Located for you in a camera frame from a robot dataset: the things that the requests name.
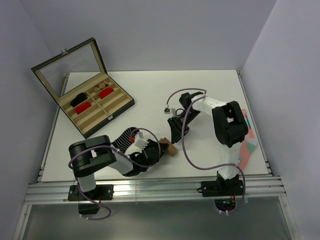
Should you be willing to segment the tan ribbed sock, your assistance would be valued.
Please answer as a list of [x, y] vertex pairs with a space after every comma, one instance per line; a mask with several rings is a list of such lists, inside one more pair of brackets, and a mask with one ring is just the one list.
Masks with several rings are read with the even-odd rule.
[[161, 144], [168, 144], [168, 148], [167, 148], [167, 150], [166, 150], [166, 152], [167, 152], [168, 155], [170, 155], [170, 156], [172, 156], [172, 157], [175, 157], [175, 156], [177, 155], [178, 150], [176, 149], [176, 147], [175, 147], [166, 137], [161, 138], [161, 139], [159, 140], [159, 142], [160, 142]]

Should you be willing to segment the black white striped sock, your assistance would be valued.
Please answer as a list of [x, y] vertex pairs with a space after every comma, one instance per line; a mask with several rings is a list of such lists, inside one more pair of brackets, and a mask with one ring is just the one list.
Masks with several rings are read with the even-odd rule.
[[111, 145], [119, 150], [121, 153], [125, 154], [127, 149], [133, 144], [131, 139], [135, 139], [136, 134], [140, 131], [136, 127], [129, 127], [124, 132], [116, 138]]

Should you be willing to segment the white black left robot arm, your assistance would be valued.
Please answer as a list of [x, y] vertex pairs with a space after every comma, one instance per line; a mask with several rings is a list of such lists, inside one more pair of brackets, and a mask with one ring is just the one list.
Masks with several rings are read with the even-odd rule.
[[69, 146], [69, 167], [79, 184], [79, 194], [86, 200], [96, 197], [95, 172], [110, 167], [124, 177], [144, 173], [159, 162], [169, 144], [140, 137], [140, 133], [123, 132], [116, 140], [107, 135], [76, 142]]

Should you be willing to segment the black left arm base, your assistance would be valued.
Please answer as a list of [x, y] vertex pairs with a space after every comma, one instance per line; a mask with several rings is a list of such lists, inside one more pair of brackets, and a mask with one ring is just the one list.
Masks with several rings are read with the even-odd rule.
[[[101, 204], [102, 201], [112, 200], [113, 193], [114, 193], [113, 184], [98, 184], [96, 185], [95, 189], [89, 192], [85, 192], [84, 195], [87, 198]], [[87, 199], [83, 197], [83, 195], [80, 193], [78, 185], [73, 184], [69, 187], [67, 200], [69, 202], [83, 202], [83, 201], [86, 201]], [[84, 203], [78, 204], [79, 214], [89, 216], [89, 217], [96, 215], [100, 210], [100, 208], [101, 208], [100, 206], [98, 206], [95, 203], [92, 203], [91, 201], [88, 204], [84, 204]]]

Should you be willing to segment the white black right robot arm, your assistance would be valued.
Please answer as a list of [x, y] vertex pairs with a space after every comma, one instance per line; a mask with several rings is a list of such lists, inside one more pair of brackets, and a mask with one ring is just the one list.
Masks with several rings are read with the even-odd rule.
[[[206, 96], [206, 92], [183, 93], [179, 102], [183, 107], [181, 114], [173, 114], [167, 122], [170, 126], [171, 142], [181, 141], [186, 160], [194, 168], [202, 171], [218, 169], [215, 181], [217, 191], [222, 195], [229, 194], [234, 187], [243, 182], [239, 179], [239, 153], [242, 142], [248, 134], [248, 125], [237, 101], [224, 102]], [[224, 149], [221, 163], [213, 167], [199, 167], [192, 163], [185, 147], [185, 135], [189, 132], [188, 124], [200, 113], [212, 118], [214, 133]]]

